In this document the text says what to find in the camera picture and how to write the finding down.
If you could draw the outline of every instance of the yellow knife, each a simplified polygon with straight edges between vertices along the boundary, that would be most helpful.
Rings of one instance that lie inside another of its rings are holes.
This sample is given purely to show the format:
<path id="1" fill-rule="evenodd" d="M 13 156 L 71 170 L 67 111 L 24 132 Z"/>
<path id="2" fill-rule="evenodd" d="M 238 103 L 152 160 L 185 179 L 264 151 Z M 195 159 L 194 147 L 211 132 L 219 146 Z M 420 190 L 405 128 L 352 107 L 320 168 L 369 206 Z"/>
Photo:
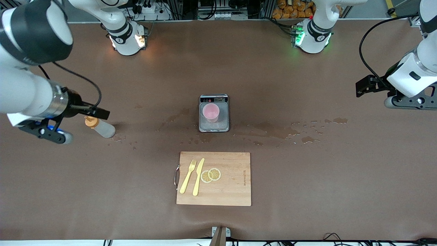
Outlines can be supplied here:
<path id="1" fill-rule="evenodd" d="M 197 169 L 196 169 L 197 179 L 196 179 L 196 184 L 194 185 L 193 196 L 197 196 L 197 194 L 199 194 L 200 175 L 202 174 L 202 167 L 203 167 L 204 161 L 205 161 L 205 158 L 202 158 L 199 162 L 199 165 L 197 166 Z"/>

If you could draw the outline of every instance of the plastic cup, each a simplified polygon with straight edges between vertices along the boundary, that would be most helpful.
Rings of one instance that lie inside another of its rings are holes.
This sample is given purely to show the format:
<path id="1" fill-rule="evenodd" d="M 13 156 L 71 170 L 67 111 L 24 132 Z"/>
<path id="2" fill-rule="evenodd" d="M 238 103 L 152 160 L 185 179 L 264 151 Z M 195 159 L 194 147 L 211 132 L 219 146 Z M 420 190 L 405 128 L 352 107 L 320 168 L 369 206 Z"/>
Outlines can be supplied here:
<path id="1" fill-rule="evenodd" d="M 202 113 L 207 121 L 214 123 L 219 119 L 220 109 L 216 104 L 208 103 L 203 107 Z"/>

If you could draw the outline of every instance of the table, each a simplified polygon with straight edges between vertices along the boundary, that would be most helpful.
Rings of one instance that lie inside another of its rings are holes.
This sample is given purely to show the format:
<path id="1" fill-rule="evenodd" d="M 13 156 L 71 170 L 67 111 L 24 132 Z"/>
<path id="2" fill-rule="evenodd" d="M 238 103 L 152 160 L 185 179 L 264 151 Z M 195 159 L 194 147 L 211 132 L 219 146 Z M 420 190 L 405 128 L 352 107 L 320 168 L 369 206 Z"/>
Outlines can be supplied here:
<path id="1" fill-rule="evenodd" d="M 113 51 L 98 25 L 72 25 L 73 51 L 59 63 L 99 84 L 117 134 L 103 139 L 76 116 L 61 124 L 74 142 L 56 145 L 2 115 L 0 239 L 198 238 L 218 225 L 251 240 L 437 237 L 436 113 L 387 109 L 383 92 L 355 98 L 369 74 L 358 44 L 376 22 L 339 21 L 316 55 L 267 21 L 159 23 L 134 56 Z M 394 21 L 363 53 L 383 74 L 420 40 Z M 87 82 L 44 67 L 97 99 Z M 229 94 L 229 132 L 198 132 L 206 93 Z M 252 206 L 176 205 L 180 151 L 250 152 Z"/>

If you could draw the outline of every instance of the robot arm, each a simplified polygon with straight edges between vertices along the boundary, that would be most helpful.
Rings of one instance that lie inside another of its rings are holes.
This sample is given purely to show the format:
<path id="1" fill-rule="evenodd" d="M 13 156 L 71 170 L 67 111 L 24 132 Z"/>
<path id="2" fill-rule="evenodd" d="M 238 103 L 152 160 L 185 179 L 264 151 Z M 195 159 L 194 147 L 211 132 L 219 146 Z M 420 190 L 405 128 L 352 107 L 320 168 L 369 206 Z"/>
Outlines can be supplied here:
<path id="1" fill-rule="evenodd" d="M 357 97 L 389 91 L 388 108 L 437 110 L 437 1 L 422 0 L 419 17 L 425 39 L 380 79 L 368 75 L 357 82 Z M 425 94 L 427 87 L 432 88 L 431 95 Z"/>
<path id="2" fill-rule="evenodd" d="M 1 13 L 0 113 L 14 127 L 58 144 L 72 135 L 59 129 L 64 117 L 78 113 L 107 119 L 109 111 L 83 102 L 75 91 L 35 74 L 28 68 L 63 60 L 73 38 L 56 0 L 34 0 Z"/>
<path id="3" fill-rule="evenodd" d="M 316 5 L 316 12 L 312 19 L 305 19 L 297 24 L 296 36 L 293 38 L 293 44 L 303 51 L 315 54 L 321 52 L 328 45 L 331 31 L 337 22 L 340 11 L 336 5 L 359 5 L 367 0 L 313 0 Z"/>
<path id="4" fill-rule="evenodd" d="M 128 21 L 118 6 L 128 0 L 69 0 L 78 9 L 86 11 L 102 22 L 110 35 L 112 45 L 120 54 L 130 56 L 146 48 L 145 28 Z"/>

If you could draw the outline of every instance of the plastic fork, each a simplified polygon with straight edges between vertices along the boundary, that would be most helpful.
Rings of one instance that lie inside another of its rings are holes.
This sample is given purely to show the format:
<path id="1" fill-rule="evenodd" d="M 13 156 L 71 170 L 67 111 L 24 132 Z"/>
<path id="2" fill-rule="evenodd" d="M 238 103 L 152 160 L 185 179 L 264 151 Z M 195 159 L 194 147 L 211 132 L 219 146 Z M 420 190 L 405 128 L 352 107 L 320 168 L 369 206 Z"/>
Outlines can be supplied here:
<path id="1" fill-rule="evenodd" d="M 190 175 L 194 171 L 194 168 L 196 167 L 196 160 L 192 160 L 191 164 L 188 166 L 188 174 L 185 177 L 184 182 L 182 183 L 182 186 L 180 187 L 180 193 L 184 194 L 185 190 L 187 189 L 188 181 L 190 180 Z"/>

